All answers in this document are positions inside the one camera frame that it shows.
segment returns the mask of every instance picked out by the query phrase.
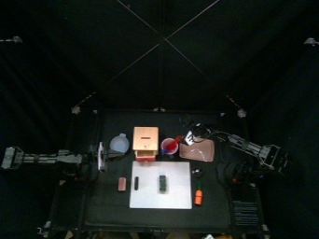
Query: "black background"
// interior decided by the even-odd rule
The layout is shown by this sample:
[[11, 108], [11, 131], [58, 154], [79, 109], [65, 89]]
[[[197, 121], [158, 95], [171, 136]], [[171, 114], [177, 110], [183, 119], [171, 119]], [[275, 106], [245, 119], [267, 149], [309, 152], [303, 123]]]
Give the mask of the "black background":
[[[262, 190], [274, 237], [315, 238], [319, 49], [303, 43], [319, 37], [318, 12], [311, 0], [2, 1], [0, 38], [24, 41], [0, 42], [2, 151], [63, 148], [78, 104], [190, 111], [239, 105], [253, 141], [277, 144], [294, 159]], [[18, 234], [47, 217], [39, 203], [26, 209], [44, 201], [32, 176], [2, 174], [2, 220]]]

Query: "black tabletop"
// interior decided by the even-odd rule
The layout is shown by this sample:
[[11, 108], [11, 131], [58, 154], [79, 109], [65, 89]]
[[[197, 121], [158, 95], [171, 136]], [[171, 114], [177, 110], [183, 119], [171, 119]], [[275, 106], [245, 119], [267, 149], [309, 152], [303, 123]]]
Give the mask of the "black tabletop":
[[[190, 114], [194, 122], [210, 124], [218, 127], [218, 114]], [[135, 153], [133, 150], [134, 127], [159, 127], [159, 142], [166, 137], [175, 138], [178, 135], [186, 135], [189, 128], [181, 123], [181, 114], [177, 113], [150, 113], [150, 112], [106, 112], [101, 118], [99, 140], [109, 146], [111, 139], [119, 134], [126, 134], [130, 141], [130, 149], [123, 157], [107, 163], [107, 170], [99, 174], [99, 177], [91, 187], [87, 189], [85, 204], [83, 227], [91, 229], [118, 229], [123, 231], [146, 231], [159, 229], [162, 231], [186, 231], [186, 232], [229, 232], [230, 231], [230, 200], [225, 186], [218, 180], [217, 165], [223, 161], [221, 143], [215, 141], [215, 160], [213, 162], [201, 162], [187, 160], [175, 155], [171, 159], [166, 155], [158, 156], [158, 161], [190, 162], [191, 169], [203, 170], [202, 190], [203, 204], [193, 205], [193, 209], [143, 209], [130, 208], [130, 191], [133, 176], [133, 161]], [[77, 137], [74, 142], [85, 145], [86, 137]], [[126, 177], [126, 191], [119, 191], [119, 178]], [[191, 176], [193, 201], [198, 189], [198, 179]], [[77, 193], [69, 191], [69, 198], [63, 196], [66, 204], [71, 204], [70, 198], [79, 201]], [[67, 211], [67, 206], [59, 203], [58, 211]], [[67, 217], [79, 216], [78, 213], [67, 213], [67, 217], [56, 216], [56, 225], [67, 224]]]

